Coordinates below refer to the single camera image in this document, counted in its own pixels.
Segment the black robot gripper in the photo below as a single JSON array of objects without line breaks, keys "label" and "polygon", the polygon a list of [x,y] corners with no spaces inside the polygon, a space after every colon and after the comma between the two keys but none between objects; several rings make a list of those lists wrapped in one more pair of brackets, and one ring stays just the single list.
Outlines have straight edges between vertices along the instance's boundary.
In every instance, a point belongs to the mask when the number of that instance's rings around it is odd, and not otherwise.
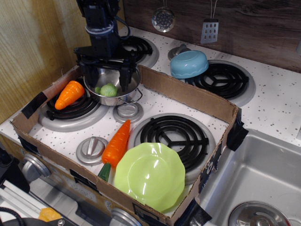
[{"label": "black robot gripper", "polygon": [[110,32],[102,36],[91,34],[90,40],[91,45],[73,50],[77,65],[81,67],[88,85],[96,87],[99,69],[116,70],[120,74],[122,91],[127,91],[132,72],[136,68],[136,53],[123,48],[130,36],[119,36],[117,32]]}]

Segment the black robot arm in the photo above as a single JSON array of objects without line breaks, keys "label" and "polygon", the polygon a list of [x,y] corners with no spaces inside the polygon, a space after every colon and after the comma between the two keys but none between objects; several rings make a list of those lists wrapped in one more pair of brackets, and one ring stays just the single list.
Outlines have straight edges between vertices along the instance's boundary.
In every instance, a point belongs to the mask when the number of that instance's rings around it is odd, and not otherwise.
[{"label": "black robot arm", "polygon": [[80,66],[88,84],[96,86],[99,69],[119,71],[119,84],[123,92],[128,90],[136,62],[133,55],[123,54],[121,43],[129,36],[119,35],[117,13],[120,10],[118,0],[78,0],[78,7],[86,20],[86,32],[91,45],[77,47],[77,65]]}]

